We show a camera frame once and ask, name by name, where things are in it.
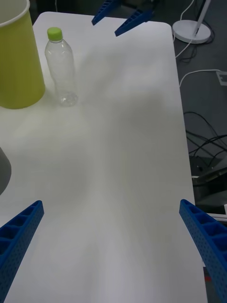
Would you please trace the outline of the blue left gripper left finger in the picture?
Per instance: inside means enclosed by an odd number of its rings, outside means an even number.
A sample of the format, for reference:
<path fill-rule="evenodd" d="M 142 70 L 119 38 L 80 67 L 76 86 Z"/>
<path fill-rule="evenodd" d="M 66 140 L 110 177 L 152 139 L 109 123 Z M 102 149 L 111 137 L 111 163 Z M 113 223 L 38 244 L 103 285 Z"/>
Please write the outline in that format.
<path fill-rule="evenodd" d="M 0 302 L 3 303 L 44 215 L 38 200 L 0 228 Z"/>

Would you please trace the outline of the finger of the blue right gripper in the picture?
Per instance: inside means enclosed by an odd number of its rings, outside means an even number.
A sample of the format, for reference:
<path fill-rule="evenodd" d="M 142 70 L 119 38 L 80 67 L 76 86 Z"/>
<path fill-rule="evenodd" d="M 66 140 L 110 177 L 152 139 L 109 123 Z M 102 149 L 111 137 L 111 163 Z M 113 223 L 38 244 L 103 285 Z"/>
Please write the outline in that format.
<path fill-rule="evenodd" d="M 96 25 L 98 22 L 100 22 L 103 18 L 107 17 L 109 13 L 111 13 L 113 10 L 121 6 L 120 0 L 106 0 L 98 12 L 95 14 L 95 16 L 92 19 L 92 25 Z"/>
<path fill-rule="evenodd" d="M 114 33 L 115 36 L 120 36 L 142 23 L 148 22 L 153 17 L 153 10 L 146 11 L 136 10 Z"/>

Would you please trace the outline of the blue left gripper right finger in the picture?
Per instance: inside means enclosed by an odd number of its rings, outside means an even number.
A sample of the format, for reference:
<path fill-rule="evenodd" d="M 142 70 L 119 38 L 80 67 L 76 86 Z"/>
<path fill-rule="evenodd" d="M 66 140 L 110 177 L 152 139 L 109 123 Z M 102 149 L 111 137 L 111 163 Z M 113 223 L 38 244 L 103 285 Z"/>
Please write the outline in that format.
<path fill-rule="evenodd" d="M 221 302 L 227 301 L 227 228 L 189 201 L 180 202 L 184 221 Z"/>

